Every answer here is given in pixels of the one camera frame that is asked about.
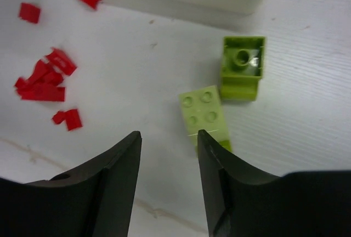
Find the pale green duplo brick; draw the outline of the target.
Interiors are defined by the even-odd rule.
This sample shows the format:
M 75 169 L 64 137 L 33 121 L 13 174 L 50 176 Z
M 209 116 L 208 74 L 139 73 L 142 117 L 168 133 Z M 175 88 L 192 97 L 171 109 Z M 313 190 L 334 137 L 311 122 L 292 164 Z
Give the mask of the pale green duplo brick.
M 179 95 L 180 108 L 191 143 L 197 149 L 197 134 L 204 129 L 223 148 L 232 152 L 218 87 L 208 86 Z

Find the red lego slope piece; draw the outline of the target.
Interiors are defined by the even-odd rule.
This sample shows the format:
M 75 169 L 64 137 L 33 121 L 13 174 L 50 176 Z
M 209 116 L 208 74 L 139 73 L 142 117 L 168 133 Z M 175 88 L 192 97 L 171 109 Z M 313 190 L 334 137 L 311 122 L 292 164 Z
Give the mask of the red lego slope piece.
M 61 73 L 43 60 L 36 62 L 29 78 L 19 77 L 14 85 L 22 100 L 64 102 L 65 87 Z

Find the red curved lego piece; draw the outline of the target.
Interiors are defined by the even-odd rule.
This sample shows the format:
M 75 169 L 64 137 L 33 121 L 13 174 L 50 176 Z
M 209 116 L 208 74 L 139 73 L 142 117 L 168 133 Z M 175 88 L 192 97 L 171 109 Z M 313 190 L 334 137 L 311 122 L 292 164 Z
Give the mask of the red curved lego piece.
M 52 52 L 45 55 L 45 58 L 62 73 L 71 76 L 77 69 L 77 65 L 63 50 L 54 47 L 51 50 Z

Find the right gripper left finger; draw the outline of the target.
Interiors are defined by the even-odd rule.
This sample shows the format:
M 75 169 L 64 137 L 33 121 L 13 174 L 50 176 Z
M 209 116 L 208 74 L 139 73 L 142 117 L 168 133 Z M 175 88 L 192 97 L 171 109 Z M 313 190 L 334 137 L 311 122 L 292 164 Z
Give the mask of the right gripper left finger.
M 141 134 L 50 180 L 1 179 L 1 236 L 127 236 Z

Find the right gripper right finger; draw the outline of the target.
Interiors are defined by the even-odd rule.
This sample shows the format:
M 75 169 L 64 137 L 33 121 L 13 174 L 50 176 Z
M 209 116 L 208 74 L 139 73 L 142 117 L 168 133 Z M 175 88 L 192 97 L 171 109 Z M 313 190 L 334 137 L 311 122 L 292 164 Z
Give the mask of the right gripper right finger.
M 350 236 L 350 171 L 275 176 L 197 136 L 210 236 Z

